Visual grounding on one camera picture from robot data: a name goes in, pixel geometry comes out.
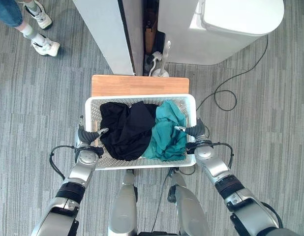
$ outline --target white sneaker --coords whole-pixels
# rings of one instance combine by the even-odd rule
[[[57,56],[60,43],[54,42],[49,38],[46,38],[45,36],[43,37],[45,38],[45,43],[43,45],[38,45],[33,40],[31,41],[31,45],[42,56],[44,55],[50,55],[52,57]]]
[[[46,14],[44,6],[38,1],[34,1],[34,2],[37,4],[37,7],[39,7],[41,11],[38,15],[34,15],[24,4],[25,9],[30,14],[30,16],[32,16],[32,18],[34,18],[37,21],[39,27],[41,27],[42,29],[46,29],[47,27],[51,26],[53,22],[50,19],[50,17]]]

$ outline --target black wire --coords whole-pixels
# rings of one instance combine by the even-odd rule
[[[61,176],[62,180],[65,179],[65,176],[63,175],[63,173],[58,169],[58,167],[55,165],[54,161],[53,161],[53,156],[54,156],[54,151],[56,149],[59,149],[59,148],[70,148],[70,149],[74,149],[74,150],[79,150],[81,148],[77,148],[77,147],[74,147],[74,146],[68,146],[68,145],[60,145],[60,146],[57,146],[57,147],[54,147],[52,149],[52,151],[50,152],[49,154],[49,164],[51,165],[51,167],[54,169],[54,171],[56,171],[56,173],[58,175]]]
[[[271,211],[275,214],[275,216],[276,216],[276,218],[277,218],[277,220],[278,220],[279,228],[282,229],[282,228],[283,228],[282,220],[281,220],[279,214],[275,211],[275,209],[273,209],[273,207],[270,206],[270,205],[267,204],[267,203],[263,203],[263,202],[261,202],[261,203],[262,203],[262,205],[264,205],[266,208],[268,208],[269,210],[271,210]]]
[[[155,227],[155,223],[156,223],[158,211],[160,210],[160,205],[161,205],[161,200],[162,200],[162,194],[163,194],[163,190],[164,190],[165,181],[166,181],[167,178],[170,176],[170,171],[171,171],[171,169],[168,171],[167,176],[165,177],[164,182],[163,182],[162,187],[161,187],[160,199],[159,199],[159,201],[158,201],[158,207],[157,207],[156,216],[155,216],[155,220],[154,220],[154,224],[153,224],[151,233],[153,232],[154,227]]]
[[[233,157],[234,157],[233,148],[232,148],[231,145],[229,145],[227,143],[214,143],[214,144],[203,144],[203,145],[200,145],[200,146],[219,146],[219,145],[227,146],[230,149],[231,156],[230,156],[228,167],[231,169],[232,168],[232,164],[233,164]]]
[[[207,129],[207,131],[208,131],[208,135],[206,135],[206,131],[205,131],[205,137],[208,139],[209,137],[210,137],[210,130],[209,130],[209,128],[206,126],[206,125],[204,125],[204,127],[205,127],[205,129]]]
[[[180,173],[182,173],[183,175],[185,175],[185,176],[190,176],[190,175],[192,175],[192,174],[194,174],[194,173],[196,172],[196,165],[193,165],[193,168],[194,168],[194,169],[193,169],[193,171],[192,171],[190,174],[186,174],[186,173],[182,172],[180,169],[178,169],[178,171],[179,171]],[[166,179],[170,176],[170,171],[171,171],[171,169],[168,171],[167,176],[165,177],[164,182],[163,182],[162,187],[161,187],[161,195],[160,195],[160,199],[159,199],[159,201],[158,201],[156,216],[155,216],[155,220],[154,220],[154,224],[153,224],[151,233],[153,232],[154,227],[155,227],[156,219],[157,219],[158,212],[159,212],[160,205],[161,205],[161,200],[162,200],[162,194],[163,194],[163,191],[164,191],[165,181],[166,181]]]
[[[245,73],[248,73],[249,71],[253,70],[253,69],[258,65],[258,63],[260,62],[260,60],[264,57],[264,55],[265,55],[265,53],[266,53],[266,51],[267,51],[267,48],[268,48],[268,35],[266,35],[266,47],[265,47],[265,50],[264,50],[263,54],[261,55],[261,57],[260,57],[260,58],[257,60],[257,62],[255,63],[255,65],[254,65],[252,68],[250,68],[249,70],[247,70],[247,71],[245,71],[245,72],[242,72],[242,73],[240,73],[240,74],[234,75],[234,76],[232,76],[231,78],[228,78],[228,79],[227,79],[226,81],[224,81],[223,83],[221,83],[221,84],[215,89],[215,91],[214,91],[213,93],[211,93],[209,96],[207,96],[205,99],[202,100],[202,102],[200,103],[200,105],[197,107],[196,111],[197,111],[197,110],[201,107],[201,105],[202,105],[209,97],[211,97],[212,95],[213,95],[213,98],[214,98],[214,102],[215,102],[215,104],[218,106],[218,108],[220,108],[221,110],[223,110],[223,111],[225,111],[225,112],[229,112],[229,111],[233,110],[233,109],[236,107],[236,105],[237,105],[237,98],[236,98],[235,94],[234,94],[232,91],[227,90],[227,89],[220,90],[220,91],[218,91],[218,89],[219,89],[223,84],[225,84],[226,82],[228,82],[229,80],[231,80],[231,79],[233,79],[233,78],[235,78],[235,77],[237,77],[237,76],[243,75],[243,74],[245,74]],[[217,100],[216,100],[216,94],[219,93],[219,92],[229,92],[229,93],[231,93],[231,94],[234,96],[235,104],[234,104],[234,106],[233,106],[231,109],[224,109],[224,108],[222,108],[222,107],[219,105],[219,103],[218,103]]]
[[[186,174],[186,173],[182,172],[180,169],[178,169],[178,171],[185,176],[190,176],[190,175],[192,175],[196,172],[196,165],[193,165],[193,171],[189,174]]]

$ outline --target person's leg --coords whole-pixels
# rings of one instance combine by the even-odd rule
[[[58,53],[60,44],[51,41],[49,38],[39,34],[27,22],[23,21],[19,26],[15,27],[21,32],[25,38],[31,40],[34,49],[41,55],[51,55],[55,57]]]
[[[35,0],[23,0],[23,3],[25,10],[37,21],[39,27],[44,30],[52,25],[52,20],[41,3]]]
[[[20,8],[14,0],[0,0],[0,20],[8,26],[16,28],[26,38],[31,39],[32,46],[39,54],[57,55],[60,44],[39,34],[23,21]]]
[[[34,0],[23,0],[23,2],[33,15],[36,16],[39,14],[39,12],[41,12]]]

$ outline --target gray carpet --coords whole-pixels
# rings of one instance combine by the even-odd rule
[[[61,184],[48,163],[50,149],[73,144],[76,120],[91,94],[91,76],[111,74],[73,3],[42,2],[54,20],[45,34],[61,43],[56,58],[38,55],[20,33],[0,22],[0,236],[30,234]],[[260,64],[222,87],[236,93],[237,107],[223,112],[209,98],[198,116],[213,141],[234,147],[233,171],[243,184],[277,210],[285,227],[304,236],[304,1],[286,1],[285,8]],[[27,14],[25,19],[35,25]],[[253,66],[264,47],[263,37],[218,65],[170,63],[167,69],[171,76],[190,79],[190,93],[199,104],[226,78]],[[224,108],[234,102],[228,94],[217,99]],[[229,150],[216,152],[228,160]],[[68,173],[72,151],[56,155],[56,163]],[[79,213],[79,236],[106,235],[123,174],[94,174]],[[166,174],[167,169],[136,171],[139,231],[152,228]],[[236,235],[204,173],[198,168],[185,180],[205,209],[213,235]],[[155,230],[178,233],[176,208],[166,201],[168,188],[169,182]]]

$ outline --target teal shirt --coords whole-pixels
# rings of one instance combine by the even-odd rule
[[[162,161],[185,159],[187,137],[174,126],[186,127],[186,117],[172,100],[166,100],[156,109],[155,126],[147,150],[143,156]]]

